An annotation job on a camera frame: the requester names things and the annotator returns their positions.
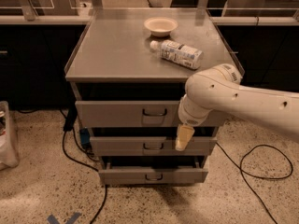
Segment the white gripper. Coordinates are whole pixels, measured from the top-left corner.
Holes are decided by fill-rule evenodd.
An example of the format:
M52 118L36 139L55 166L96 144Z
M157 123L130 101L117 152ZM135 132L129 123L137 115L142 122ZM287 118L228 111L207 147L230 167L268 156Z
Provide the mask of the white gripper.
M184 95L179 102L178 118L183 124L177 129L175 149L183 151L191 141L194 128L200 126L206 119L210 109L201 107L193 102L187 95Z

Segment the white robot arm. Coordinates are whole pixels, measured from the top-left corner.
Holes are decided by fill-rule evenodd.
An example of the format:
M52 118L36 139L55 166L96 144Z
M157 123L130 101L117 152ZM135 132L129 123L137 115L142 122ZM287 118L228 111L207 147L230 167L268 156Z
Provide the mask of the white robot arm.
M299 141L299 94L242 86L241 75L224 63L197 72L185 83L180 99L176 150L182 151L191 141L194 128L208 114L222 111Z

